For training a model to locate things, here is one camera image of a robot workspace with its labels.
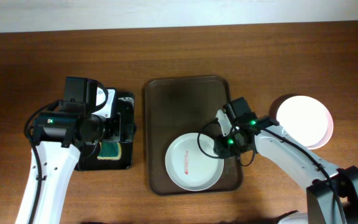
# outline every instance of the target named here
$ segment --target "wooden table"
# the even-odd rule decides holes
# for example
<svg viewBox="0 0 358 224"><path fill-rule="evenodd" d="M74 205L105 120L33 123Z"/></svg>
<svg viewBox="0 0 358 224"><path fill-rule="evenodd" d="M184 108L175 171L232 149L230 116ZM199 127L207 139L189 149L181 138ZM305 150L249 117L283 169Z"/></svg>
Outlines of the wooden table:
<svg viewBox="0 0 358 224"><path fill-rule="evenodd" d="M27 182L23 125L62 98L66 76L132 91L138 129L131 169L74 171L62 223L216 223L306 211L306 195L261 156L234 192L159 197L149 189L142 88L154 78L205 74L227 79L232 97L246 98L259 116L285 94L317 98L335 128L315 153L358 167L358 22L0 34L0 223L16 219Z"/></svg>

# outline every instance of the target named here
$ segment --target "green object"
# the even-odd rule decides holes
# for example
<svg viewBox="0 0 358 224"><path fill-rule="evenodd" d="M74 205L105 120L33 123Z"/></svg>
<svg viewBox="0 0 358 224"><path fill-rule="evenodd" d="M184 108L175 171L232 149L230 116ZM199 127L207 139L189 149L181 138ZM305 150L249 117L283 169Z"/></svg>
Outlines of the green object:
<svg viewBox="0 0 358 224"><path fill-rule="evenodd" d="M119 142L103 141L100 145L98 159L119 160L121 158L121 145Z"/></svg>

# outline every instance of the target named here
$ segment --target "black tray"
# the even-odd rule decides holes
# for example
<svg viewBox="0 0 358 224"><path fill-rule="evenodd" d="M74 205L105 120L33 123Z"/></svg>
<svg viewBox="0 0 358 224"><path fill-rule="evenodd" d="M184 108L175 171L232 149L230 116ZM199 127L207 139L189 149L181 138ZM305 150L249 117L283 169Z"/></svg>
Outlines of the black tray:
<svg viewBox="0 0 358 224"><path fill-rule="evenodd" d="M157 195L195 193L180 188L165 169L165 153L173 140L198 132L230 101L227 81L218 76L153 80L145 87L145 139L150 188ZM219 134L219 126L206 130ZM207 190L236 190L242 183L242 169L235 158L225 159L221 178Z"/></svg>

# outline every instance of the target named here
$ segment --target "wall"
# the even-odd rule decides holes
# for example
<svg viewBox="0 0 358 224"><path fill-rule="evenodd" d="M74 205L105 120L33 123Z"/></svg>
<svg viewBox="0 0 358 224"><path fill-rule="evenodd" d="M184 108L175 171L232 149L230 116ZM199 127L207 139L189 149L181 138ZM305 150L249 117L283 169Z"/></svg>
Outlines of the wall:
<svg viewBox="0 0 358 224"><path fill-rule="evenodd" d="M0 32L358 20L358 0L0 0Z"/></svg>

